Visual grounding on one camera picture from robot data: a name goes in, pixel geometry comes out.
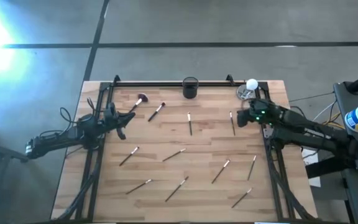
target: gray floor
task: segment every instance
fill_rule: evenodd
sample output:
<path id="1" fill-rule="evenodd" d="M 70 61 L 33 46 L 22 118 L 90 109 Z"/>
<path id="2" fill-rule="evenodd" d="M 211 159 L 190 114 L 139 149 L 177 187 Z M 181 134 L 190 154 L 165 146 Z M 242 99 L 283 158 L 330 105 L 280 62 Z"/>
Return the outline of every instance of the gray floor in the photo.
<path id="1" fill-rule="evenodd" d="M 0 44 L 92 43 L 102 3 L 0 0 L 0 27 L 8 34 Z M 358 41 L 358 0 L 112 0 L 101 36 L 102 43 L 237 41 Z M 67 125 L 58 109 L 75 113 L 89 54 L 0 50 L 0 145 L 24 152 L 31 137 Z M 335 82 L 358 78 L 358 47 L 99 49 L 90 79 L 222 80 L 227 74 L 284 80 L 289 99 L 327 93 Z M 329 95 L 293 105 L 313 118 L 332 101 Z M 0 192 L 0 223 L 49 219 L 63 154 L 11 163 Z M 333 185 L 313 190 L 319 216 L 346 221 L 343 204 L 323 200 L 337 191 Z"/>

